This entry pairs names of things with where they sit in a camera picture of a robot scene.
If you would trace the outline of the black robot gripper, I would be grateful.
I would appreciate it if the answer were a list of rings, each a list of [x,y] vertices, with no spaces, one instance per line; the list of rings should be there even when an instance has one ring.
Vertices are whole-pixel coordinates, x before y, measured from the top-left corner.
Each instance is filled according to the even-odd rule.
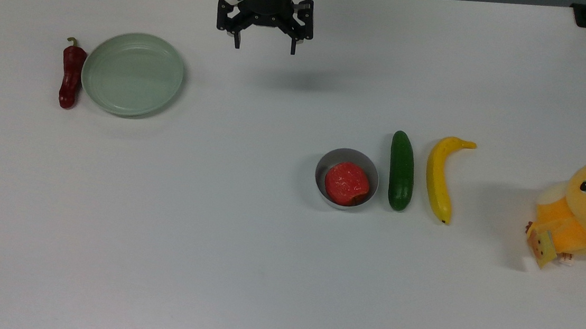
[[[304,0],[243,0],[232,5],[218,1],[216,27],[234,39],[234,48],[241,47],[241,31],[250,26],[273,27],[290,37],[290,54],[297,45],[314,38],[314,1]]]

